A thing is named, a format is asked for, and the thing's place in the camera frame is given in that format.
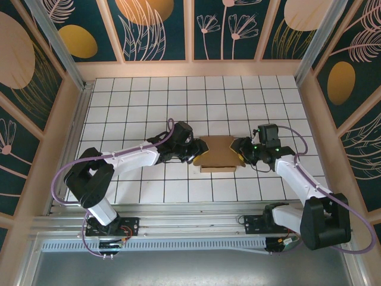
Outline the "brown cardboard paper box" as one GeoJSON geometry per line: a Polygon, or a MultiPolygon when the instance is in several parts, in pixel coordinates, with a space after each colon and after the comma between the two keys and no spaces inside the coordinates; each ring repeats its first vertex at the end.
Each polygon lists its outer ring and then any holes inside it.
{"type": "Polygon", "coordinates": [[[235,172],[240,166],[237,154],[230,148],[234,137],[227,135],[202,136],[207,143],[208,159],[200,168],[201,173],[229,173],[235,172]]]}

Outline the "teal feather yellow oval panel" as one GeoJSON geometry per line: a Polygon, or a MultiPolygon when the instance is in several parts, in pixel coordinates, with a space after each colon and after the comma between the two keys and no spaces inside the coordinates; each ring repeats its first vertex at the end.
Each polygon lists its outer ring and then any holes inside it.
{"type": "Polygon", "coordinates": [[[381,91],[381,0],[359,0],[332,40],[316,79],[339,128],[381,91]]]}

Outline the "grey metal base sheet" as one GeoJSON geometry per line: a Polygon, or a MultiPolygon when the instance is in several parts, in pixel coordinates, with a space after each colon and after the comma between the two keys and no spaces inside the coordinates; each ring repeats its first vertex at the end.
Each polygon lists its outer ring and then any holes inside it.
{"type": "Polygon", "coordinates": [[[275,256],[234,250],[136,251],[102,260],[41,253],[22,286],[365,286],[343,255],[299,248],[275,256]]]}

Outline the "teal large peach circle panel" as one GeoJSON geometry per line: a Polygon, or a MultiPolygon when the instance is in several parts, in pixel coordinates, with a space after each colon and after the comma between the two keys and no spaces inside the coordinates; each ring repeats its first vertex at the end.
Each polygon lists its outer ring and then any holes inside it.
{"type": "Polygon", "coordinates": [[[0,107],[45,132],[62,83],[51,53],[12,0],[0,0],[0,107]]]}

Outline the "aluminium frame rails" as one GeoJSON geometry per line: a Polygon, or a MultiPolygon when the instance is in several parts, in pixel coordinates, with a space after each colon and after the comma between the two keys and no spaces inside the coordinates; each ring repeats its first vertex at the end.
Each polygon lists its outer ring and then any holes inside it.
{"type": "MultiPolygon", "coordinates": [[[[243,217],[264,215],[272,204],[288,204],[298,210],[303,209],[296,201],[274,203],[235,202],[235,203],[179,203],[179,204],[122,204],[116,205],[120,217],[138,217],[137,236],[150,238],[196,238],[231,237],[233,235],[256,235],[274,237],[282,234],[246,234],[243,217]]],[[[54,206],[48,216],[32,220],[31,235],[55,233],[79,237],[85,234],[86,219],[79,207],[54,206]]],[[[112,239],[117,237],[87,237],[112,239]]]]}

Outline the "teal feather leaves wall panel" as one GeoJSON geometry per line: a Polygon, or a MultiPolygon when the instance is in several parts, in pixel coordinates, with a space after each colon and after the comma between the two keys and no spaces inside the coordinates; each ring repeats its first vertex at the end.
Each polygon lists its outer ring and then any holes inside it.
{"type": "Polygon", "coordinates": [[[381,102],[341,136],[368,212],[381,209],[381,102]]]}

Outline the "aluminium side rail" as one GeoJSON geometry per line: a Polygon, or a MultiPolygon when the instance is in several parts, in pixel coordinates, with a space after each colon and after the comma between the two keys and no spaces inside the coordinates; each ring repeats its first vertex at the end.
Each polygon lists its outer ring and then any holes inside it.
{"type": "MultiPolygon", "coordinates": [[[[70,123],[69,132],[68,132],[67,138],[65,139],[64,149],[61,153],[60,160],[58,161],[57,170],[60,170],[66,164],[71,163],[72,161],[76,159],[77,149],[79,147],[82,129],[83,129],[85,118],[88,112],[88,106],[90,103],[90,98],[92,95],[94,83],[95,83],[94,81],[85,82],[84,89],[79,94],[77,104],[76,104],[76,109],[73,113],[73,118],[70,123]]],[[[44,208],[45,216],[48,216],[50,214],[52,206],[58,206],[58,207],[79,206],[78,204],[66,202],[67,187],[63,182],[63,178],[69,170],[70,170],[69,167],[64,169],[60,173],[60,175],[57,177],[57,180],[55,182],[56,196],[60,200],[62,200],[64,203],[62,204],[55,201],[53,196],[51,195],[51,192],[49,192],[49,198],[44,208]]]]}

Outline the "teal flower print wall panel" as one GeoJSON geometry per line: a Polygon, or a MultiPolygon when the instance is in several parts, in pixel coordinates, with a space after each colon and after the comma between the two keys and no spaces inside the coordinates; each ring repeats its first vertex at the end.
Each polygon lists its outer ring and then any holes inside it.
{"type": "Polygon", "coordinates": [[[252,60],[270,0],[194,0],[194,60],[252,60]]]}

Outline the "aluminium corner post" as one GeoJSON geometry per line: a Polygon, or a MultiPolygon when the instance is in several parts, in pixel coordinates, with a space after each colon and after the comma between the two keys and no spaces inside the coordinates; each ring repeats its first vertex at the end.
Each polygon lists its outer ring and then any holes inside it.
{"type": "Polygon", "coordinates": [[[322,50],[324,43],[327,41],[331,31],[336,26],[338,18],[345,8],[347,0],[333,0],[327,13],[325,14],[320,27],[315,32],[311,43],[309,44],[301,62],[294,75],[297,88],[300,88],[310,71],[313,62],[316,60],[319,52],[322,50]]]}
{"type": "Polygon", "coordinates": [[[85,82],[55,24],[63,24],[75,10],[74,0],[24,0],[49,40],[75,85],[82,91],[85,82]]]}

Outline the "teal yellow grass wall panel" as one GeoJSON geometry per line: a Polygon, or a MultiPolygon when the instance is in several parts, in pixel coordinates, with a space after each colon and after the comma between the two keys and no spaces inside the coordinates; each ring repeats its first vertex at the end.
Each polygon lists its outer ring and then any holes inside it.
{"type": "Polygon", "coordinates": [[[300,60],[316,28],[304,11],[307,0],[280,0],[263,54],[264,60],[300,60]]]}

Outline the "teal orange circle wall panel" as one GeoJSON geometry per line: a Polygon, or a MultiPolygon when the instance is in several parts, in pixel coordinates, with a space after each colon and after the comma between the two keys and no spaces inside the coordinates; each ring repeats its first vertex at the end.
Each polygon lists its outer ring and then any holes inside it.
{"type": "Polygon", "coordinates": [[[124,61],[184,61],[184,0],[107,0],[124,61]]]}

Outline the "teal yellow oval wall panel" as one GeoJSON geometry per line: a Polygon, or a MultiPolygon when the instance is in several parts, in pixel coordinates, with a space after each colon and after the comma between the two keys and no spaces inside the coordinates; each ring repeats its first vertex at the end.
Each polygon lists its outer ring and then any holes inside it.
{"type": "Polygon", "coordinates": [[[96,0],[41,0],[77,63],[116,60],[96,0]]]}

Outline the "teal single flower wall panel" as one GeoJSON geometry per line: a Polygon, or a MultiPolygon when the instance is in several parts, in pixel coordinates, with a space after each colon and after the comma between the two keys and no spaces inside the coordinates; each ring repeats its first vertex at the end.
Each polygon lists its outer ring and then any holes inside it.
{"type": "Polygon", "coordinates": [[[0,91],[0,215],[14,217],[43,132],[0,91]]]}

